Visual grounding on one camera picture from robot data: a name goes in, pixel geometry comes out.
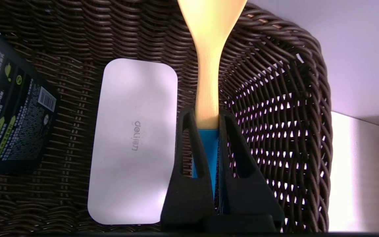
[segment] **deli logo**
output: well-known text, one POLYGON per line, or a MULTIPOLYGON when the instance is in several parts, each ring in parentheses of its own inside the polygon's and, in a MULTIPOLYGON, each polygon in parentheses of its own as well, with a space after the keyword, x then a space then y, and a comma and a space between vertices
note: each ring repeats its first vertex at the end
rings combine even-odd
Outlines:
POLYGON ((141 128, 140 121, 135 121, 134 122, 134 136, 132 137, 133 139, 132 150, 135 150, 135 151, 138 150, 138 145, 140 143, 140 128, 141 128))

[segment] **product package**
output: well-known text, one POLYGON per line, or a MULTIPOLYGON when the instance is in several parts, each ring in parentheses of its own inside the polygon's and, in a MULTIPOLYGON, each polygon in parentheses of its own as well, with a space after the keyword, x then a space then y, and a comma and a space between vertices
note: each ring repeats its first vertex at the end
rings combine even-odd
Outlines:
POLYGON ((0 174, 39 164, 59 95, 0 36, 0 174))

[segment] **wooden spatula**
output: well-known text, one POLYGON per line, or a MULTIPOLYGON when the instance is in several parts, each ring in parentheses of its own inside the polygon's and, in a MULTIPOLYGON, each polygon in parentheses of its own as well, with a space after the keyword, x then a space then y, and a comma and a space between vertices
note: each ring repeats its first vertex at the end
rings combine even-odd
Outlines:
MULTIPOLYGON (((230 31, 247 0, 178 0, 198 57, 195 121, 207 155, 213 196, 218 143, 218 68, 230 31)), ((193 177, 197 177, 193 168, 193 177)))

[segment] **barcode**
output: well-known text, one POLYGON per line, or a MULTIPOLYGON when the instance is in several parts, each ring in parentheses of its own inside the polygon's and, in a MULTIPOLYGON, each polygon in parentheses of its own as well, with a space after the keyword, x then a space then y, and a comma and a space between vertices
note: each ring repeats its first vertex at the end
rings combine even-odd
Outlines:
POLYGON ((52 96, 51 93, 49 93, 47 90, 45 90, 45 88, 40 87, 38 102, 50 111, 54 112, 57 99, 55 99, 55 97, 52 96))

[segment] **brown wicker basket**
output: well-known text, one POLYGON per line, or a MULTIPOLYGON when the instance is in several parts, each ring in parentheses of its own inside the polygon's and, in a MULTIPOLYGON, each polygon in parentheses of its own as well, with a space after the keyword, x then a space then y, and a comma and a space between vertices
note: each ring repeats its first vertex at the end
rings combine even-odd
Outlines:
MULTIPOLYGON (((0 34, 62 95, 33 174, 0 175, 0 235, 158 231, 100 225, 87 193, 101 78, 116 58, 166 63, 178 111, 194 103, 197 59, 175 0, 1 0, 0 34)), ((327 231, 332 158, 330 88, 318 41, 248 4, 221 56, 220 103, 283 207, 284 232, 327 231)), ((185 142, 187 174, 191 149, 185 142)))

